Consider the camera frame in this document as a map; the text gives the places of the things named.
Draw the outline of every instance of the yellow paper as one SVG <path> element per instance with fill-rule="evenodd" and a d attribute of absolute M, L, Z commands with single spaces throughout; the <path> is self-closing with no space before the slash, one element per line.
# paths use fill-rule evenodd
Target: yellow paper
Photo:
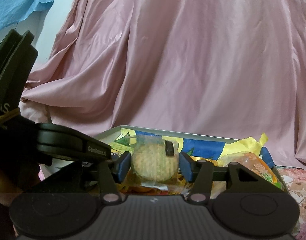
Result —
<path fill-rule="evenodd" d="M 228 154 L 239 153 L 239 152 L 250 152 L 259 156 L 261 148 L 267 141 L 268 137 L 266 136 L 265 133 L 263 133 L 259 142 L 257 142 L 253 137 L 248 137 L 234 143 L 230 144 L 226 143 L 220 155 L 220 158 Z"/>

